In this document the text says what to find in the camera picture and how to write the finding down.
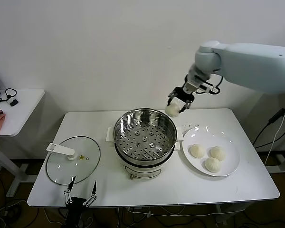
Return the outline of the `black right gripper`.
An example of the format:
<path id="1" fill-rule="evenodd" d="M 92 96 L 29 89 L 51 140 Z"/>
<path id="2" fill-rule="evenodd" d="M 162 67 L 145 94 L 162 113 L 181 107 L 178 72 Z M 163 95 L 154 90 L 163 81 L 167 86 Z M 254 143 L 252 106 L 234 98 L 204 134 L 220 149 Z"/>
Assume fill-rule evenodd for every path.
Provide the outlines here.
<path id="1" fill-rule="evenodd" d="M 172 100 L 176 97 L 184 102 L 184 106 L 179 111 L 180 113 L 190 109 L 190 106 L 195 99 L 193 93 L 197 89 L 198 88 L 195 85 L 188 82 L 185 82 L 182 87 L 175 87 L 174 90 L 168 95 L 167 106 L 169 106 Z"/>

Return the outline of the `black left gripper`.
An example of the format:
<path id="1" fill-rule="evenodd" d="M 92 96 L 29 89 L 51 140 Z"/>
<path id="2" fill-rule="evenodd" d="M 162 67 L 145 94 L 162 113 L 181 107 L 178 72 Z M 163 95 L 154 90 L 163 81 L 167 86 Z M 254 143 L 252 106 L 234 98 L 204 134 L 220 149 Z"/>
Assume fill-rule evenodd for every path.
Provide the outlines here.
<path id="1" fill-rule="evenodd" d="M 97 180 L 95 180 L 91 196 L 86 200 L 80 197 L 72 197 L 71 190 L 75 183 L 76 176 L 71 178 L 71 182 L 68 184 L 67 189 L 64 190 L 65 196 L 65 205 L 68 210 L 68 214 L 81 214 L 86 210 L 86 207 L 89 207 L 97 199 Z"/>

